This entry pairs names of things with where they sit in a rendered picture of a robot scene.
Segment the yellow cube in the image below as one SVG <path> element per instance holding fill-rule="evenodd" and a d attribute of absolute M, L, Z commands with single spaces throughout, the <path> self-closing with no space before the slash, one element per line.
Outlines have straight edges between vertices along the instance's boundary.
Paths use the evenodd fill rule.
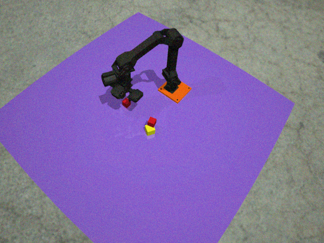
<path fill-rule="evenodd" d="M 147 136 L 155 134 L 155 128 L 145 125 L 145 132 Z"/>

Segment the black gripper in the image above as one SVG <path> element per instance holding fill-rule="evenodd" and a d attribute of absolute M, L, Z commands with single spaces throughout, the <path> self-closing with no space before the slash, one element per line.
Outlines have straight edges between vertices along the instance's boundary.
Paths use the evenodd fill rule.
<path fill-rule="evenodd" d="M 133 79 L 131 78 L 129 82 L 127 83 L 122 83 L 118 80 L 118 83 L 120 86 L 127 88 L 128 92 L 130 93 L 127 98 L 129 99 L 129 102 L 132 100 L 134 103 L 136 103 L 139 99 L 141 99 L 143 97 L 143 92 L 141 92 L 138 89 L 132 89 L 131 87 L 133 86 L 133 84 L 131 84 L 131 81 Z M 110 85 L 111 87 L 114 87 L 115 85 L 117 85 L 117 83 Z"/>

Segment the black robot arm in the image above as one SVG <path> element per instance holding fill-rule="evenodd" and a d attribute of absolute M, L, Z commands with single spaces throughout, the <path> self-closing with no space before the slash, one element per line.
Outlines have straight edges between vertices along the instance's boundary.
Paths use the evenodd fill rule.
<path fill-rule="evenodd" d="M 165 28 L 161 31 L 155 31 L 149 38 L 134 49 L 123 52 L 117 56 L 115 62 L 111 66 L 113 71 L 105 72 L 101 75 L 104 86 L 107 87 L 117 83 L 110 92 L 116 99 L 123 99 L 128 90 L 126 86 L 120 86 L 118 80 L 122 83 L 129 82 L 131 79 L 131 72 L 135 71 L 134 66 L 136 62 L 157 45 L 164 44 L 169 46 L 167 67 L 162 69 L 162 75 L 167 81 L 167 85 L 164 86 L 164 89 L 173 94 L 179 88 L 178 85 L 181 84 L 176 71 L 176 63 L 178 50 L 183 45 L 183 42 L 184 38 L 175 28 Z"/>

